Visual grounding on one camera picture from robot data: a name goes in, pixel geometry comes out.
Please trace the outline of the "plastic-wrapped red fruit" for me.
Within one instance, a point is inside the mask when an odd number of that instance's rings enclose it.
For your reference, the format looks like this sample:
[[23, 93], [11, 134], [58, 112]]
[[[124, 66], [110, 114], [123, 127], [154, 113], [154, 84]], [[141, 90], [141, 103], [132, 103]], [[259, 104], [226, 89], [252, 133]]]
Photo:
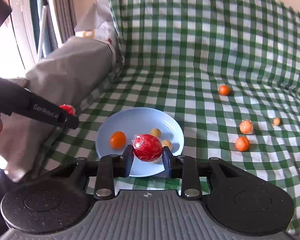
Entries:
[[134, 155], [143, 162], [157, 161], [163, 153], [161, 141], [151, 134], [136, 134], [132, 140]]

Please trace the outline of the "small red fruit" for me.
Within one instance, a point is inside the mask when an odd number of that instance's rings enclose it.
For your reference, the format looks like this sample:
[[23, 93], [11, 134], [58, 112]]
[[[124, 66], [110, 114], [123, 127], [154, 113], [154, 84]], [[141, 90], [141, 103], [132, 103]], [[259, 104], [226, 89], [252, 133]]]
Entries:
[[65, 110], [70, 115], [75, 115], [76, 114], [75, 108], [71, 105], [63, 104], [63, 105], [60, 105], [59, 108]]

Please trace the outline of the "green-brown kiwi fruit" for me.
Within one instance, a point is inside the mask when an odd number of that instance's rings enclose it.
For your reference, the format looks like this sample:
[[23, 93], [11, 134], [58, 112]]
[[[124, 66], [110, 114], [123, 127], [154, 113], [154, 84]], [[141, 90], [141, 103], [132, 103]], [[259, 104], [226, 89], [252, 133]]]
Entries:
[[173, 144], [169, 140], [163, 140], [161, 142], [163, 147], [168, 147], [170, 151], [173, 149]]

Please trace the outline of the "orange fruit on plate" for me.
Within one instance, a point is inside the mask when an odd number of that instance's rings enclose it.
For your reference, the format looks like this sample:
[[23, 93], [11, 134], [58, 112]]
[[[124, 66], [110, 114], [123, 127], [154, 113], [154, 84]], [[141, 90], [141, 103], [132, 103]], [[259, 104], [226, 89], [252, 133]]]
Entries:
[[113, 133], [109, 140], [109, 145], [114, 150], [119, 150], [126, 145], [126, 135], [121, 131]]

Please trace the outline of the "beige fruit on plate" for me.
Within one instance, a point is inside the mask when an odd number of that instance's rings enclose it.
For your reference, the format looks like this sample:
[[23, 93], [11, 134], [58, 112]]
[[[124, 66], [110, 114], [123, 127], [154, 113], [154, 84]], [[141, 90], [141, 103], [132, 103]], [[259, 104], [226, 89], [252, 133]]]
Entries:
[[161, 137], [161, 131], [158, 128], [151, 129], [150, 134], [158, 138]]

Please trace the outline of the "large orange fruit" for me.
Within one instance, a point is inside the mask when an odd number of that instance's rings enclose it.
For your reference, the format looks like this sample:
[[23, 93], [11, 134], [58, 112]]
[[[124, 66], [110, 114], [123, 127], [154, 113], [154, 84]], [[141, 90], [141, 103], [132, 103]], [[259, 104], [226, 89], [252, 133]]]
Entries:
[[240, 151], [240, 152], [244, 152], [247, 151], [250, 147], [250, 142], [249, 139], [247, 139], [247, 137], [239, 137], [237, 138], [237, 140], [235, 141], [235, 148]]

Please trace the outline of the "plastic-wrapped orange fruit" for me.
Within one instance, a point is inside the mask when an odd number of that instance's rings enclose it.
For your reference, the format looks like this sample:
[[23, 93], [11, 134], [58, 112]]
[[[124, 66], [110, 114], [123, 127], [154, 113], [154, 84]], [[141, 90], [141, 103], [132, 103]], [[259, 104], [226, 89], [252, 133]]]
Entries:
[[253, 133], [253, 123], [250, 120], [243, 120], [239, 125], [239, 129], [242, 134], [250, 135]]

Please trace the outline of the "small orange tangerine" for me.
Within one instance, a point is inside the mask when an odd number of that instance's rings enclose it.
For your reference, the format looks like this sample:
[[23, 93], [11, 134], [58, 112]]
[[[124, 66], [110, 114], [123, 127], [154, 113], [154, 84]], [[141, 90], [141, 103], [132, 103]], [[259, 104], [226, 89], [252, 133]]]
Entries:
[[231, 92], [231, 89], [227, 85], [221, 85], [219, 87], [218, 92], [219, 92], [220, 95], [228, 96], [230, 94], [230, 92]]

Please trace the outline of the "grey vacuum cleaner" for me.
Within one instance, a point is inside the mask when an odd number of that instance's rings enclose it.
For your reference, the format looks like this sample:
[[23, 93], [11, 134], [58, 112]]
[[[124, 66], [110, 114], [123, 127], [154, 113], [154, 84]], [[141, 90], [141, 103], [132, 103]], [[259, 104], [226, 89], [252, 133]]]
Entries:
[[45, 58], [51, 52], [51, 40], [49, 33], [49, 3], [48, 0], [37, 0], [39, 30], [38, 30], [38, 46], [37, 61]]

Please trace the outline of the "small beige round fruit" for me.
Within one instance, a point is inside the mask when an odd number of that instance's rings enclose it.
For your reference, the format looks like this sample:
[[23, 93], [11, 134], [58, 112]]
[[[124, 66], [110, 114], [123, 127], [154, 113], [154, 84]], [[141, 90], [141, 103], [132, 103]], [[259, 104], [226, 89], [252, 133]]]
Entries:
[[279, 126], [279, 125], [281, 124], [280, 118], [274, 118], [273, 124], [274, 124], [275, 126]]

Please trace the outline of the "green white checkered cloth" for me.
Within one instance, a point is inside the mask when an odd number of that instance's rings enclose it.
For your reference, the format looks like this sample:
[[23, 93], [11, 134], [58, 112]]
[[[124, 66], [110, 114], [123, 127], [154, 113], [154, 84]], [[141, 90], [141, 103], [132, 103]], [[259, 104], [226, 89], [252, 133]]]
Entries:
[[[108, 116], [156, 108], [181, 126], [184, 154], [219, 157], [290, 194], [288, 232], [300, 237], [300, 12], [276, 0], [109, 2], [125, 63], [83, 109], [79, 128], [53, 135], [43, 169], [96, 160]], [[241, 133], [243, 120], [252, 134]], [[239, 137], [247, 151], [235, 148]]]

